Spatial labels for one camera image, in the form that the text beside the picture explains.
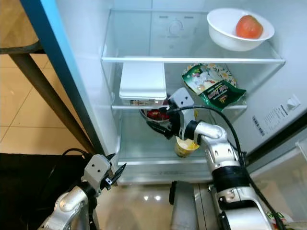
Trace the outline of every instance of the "red fruit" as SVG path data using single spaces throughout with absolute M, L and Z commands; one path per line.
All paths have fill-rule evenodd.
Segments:
M 236 25 L 236 35 L 239 37 L 257 39 L 262 32 L 262 25 L 250 15 L 243 16 Z

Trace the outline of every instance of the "plastic food container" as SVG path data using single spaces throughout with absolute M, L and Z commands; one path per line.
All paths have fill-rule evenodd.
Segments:
M 186 139 L 182 140 L 179 137 L 176 137 L 176 144 L 175 144 L 175 153 L 179 157 L 187 157 L 196 149 L 199 148 L 199 145 L 196 144 L 193 140 Z
M 263 32 L 258 39 L 247 39 L 236 36 L 236 25 L 245 16 L 251 15 L 262 25 Z M 274 35 L 274 27 L 263 17 L 241 9 L 220 8 L 209 12 L 209 35 L 222 48 L 232 51 L 248 51 L 256 48 Z
M 162 105 L 166 99 L 162 62 L 124 62 L 119 97 L 124 105 Z

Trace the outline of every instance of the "container lid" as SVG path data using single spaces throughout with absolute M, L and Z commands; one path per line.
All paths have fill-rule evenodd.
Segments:
M 124 62 L 119 97 L 127 100 L 166 99 L 163 62 Z

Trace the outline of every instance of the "white label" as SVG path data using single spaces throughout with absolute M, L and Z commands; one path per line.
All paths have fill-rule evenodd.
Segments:
M 287 116 L 288 113 L 285 106 L 281 104 L 269 111 L 263 118 L 257 119 L 253 116 L 252 120 L 261 136 L 265 136 L 266 134 L 275 131 Z

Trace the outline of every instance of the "black cloth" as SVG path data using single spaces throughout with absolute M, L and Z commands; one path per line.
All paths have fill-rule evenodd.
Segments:
M 64 156 L 40 199 L 38 193 L 61 156 L 0 153 L 0 229 L 37 229 L 57 198 L 74 187 L 86 165 L 81 156 Z

